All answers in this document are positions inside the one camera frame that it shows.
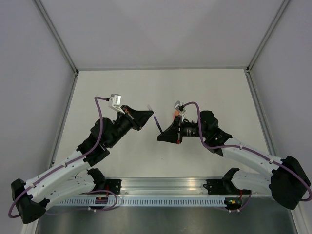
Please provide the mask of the purple pen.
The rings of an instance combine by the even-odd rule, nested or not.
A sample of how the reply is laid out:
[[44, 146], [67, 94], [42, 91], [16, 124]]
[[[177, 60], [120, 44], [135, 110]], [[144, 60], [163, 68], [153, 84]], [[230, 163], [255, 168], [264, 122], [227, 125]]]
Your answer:
[[158, 127], [160, 133], [162, 134], [162, 133], [163, 133], [163, 130], [162, 130], [161, 126], [160, 126], [159, 121], [157, 120], [157, 118], [156, 118], [155, 115], [154, 115], [153, 117], [154, 117], [155, 123], [156, 123], [156, 125], [157, 125], [157, 127]]

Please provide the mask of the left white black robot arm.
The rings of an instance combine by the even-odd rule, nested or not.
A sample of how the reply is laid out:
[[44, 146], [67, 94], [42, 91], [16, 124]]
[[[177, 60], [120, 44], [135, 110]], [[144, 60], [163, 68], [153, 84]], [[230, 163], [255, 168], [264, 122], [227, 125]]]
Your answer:
[[11, 183], [13, 204], [8, 216], [29, 224], [62, 200], [78, 194], [104, 192], [106, 178], [94, 166], [105, 159], [109, 149], [130, 130], [140, 131], [154, 112], [122, 105], [116, 113], [114, 121], [100, 116], [90, 135], [60, 163], [32, 179], [14, 180]]

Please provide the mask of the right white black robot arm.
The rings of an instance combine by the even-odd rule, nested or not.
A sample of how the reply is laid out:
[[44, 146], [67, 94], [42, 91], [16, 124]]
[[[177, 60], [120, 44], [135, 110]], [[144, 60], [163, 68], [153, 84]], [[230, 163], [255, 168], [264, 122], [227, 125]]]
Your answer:
[[202, 111], [198, 122], [175, 116], [173, 123], [157, 137], [158, 141], [180, 144], [184, 137], [199, 137], [213, 154], [238, 161], [254, 173], [231, 168], [221, 179], [226, 194], [257, 192], [270, 195], [281, 206], [293, 210], [300, 201], [310, 201], [311, 182], [298, 160], [280, 158], [249, 148], [221, 130], [211, 111]]

